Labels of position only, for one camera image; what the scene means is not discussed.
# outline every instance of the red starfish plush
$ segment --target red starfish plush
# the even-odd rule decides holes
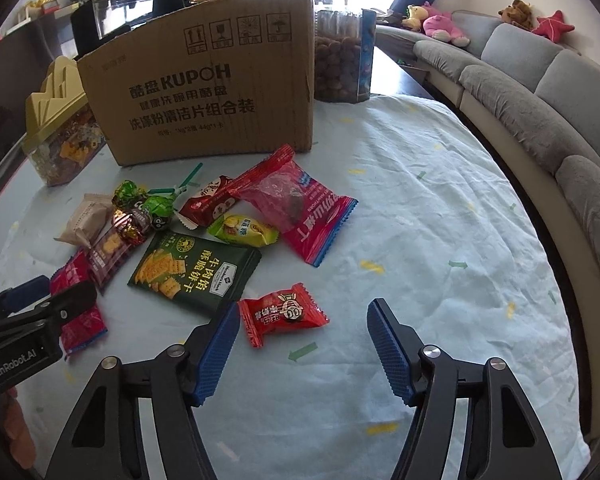
[[[564,16],[561,10],[556,10],[553,16],[548,18],[538,18],[539,25],[531,32],[538,36],[545,36],[554,43],[560,43],[560,37],[564,32],[571,32],[575,29],[573,25],[564,23]]]

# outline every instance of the red candy wrapper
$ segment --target red candy wrapper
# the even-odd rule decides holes
[[[80,250],[71,258],[67,264],[51,277],[49,288],[51,295],[65,290],[72,285],[89,280],[89,264],[86,254]],[[78,350],[82,350],[89,343],[107,333],[107,327],[102,320],[98,305],[83,312],[62,327],[60,341],[64,351],[69,356]]]
[[[316,328],[329,322],[302,283],[272,292],[259,300],[240,300],[238,307],[254,348],[262,347],[265,334]]]
[[[236,203],[226,189],[231,181],[228,176],[220,175],[189,198],[176,213],[184,226],[189,229],[209,227],[216,218],[228,211]]]
[[[259,209],[308,264],[318,267],[358,201],[311,178],[294,155],[285,144],[231,181],[228,191]]]

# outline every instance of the floor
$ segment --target floor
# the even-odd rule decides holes
[[[0,252],[9,229],[24,214],[31,196],[43,186],[31,163],[26,160],[0,194]]]

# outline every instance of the yellow snack package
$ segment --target yellow snack package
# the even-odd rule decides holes
[[[271,245],[280,234],[275,227],[248,216],[227,214],[219,216],[206,232],[223,242],[251,247]]]

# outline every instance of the yellow lid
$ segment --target yellow lid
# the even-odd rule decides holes
[[[31,94],[25,103],[24,152],[39,146],[87,102],[76,62],[58,57],[49,65],[40,92]]]

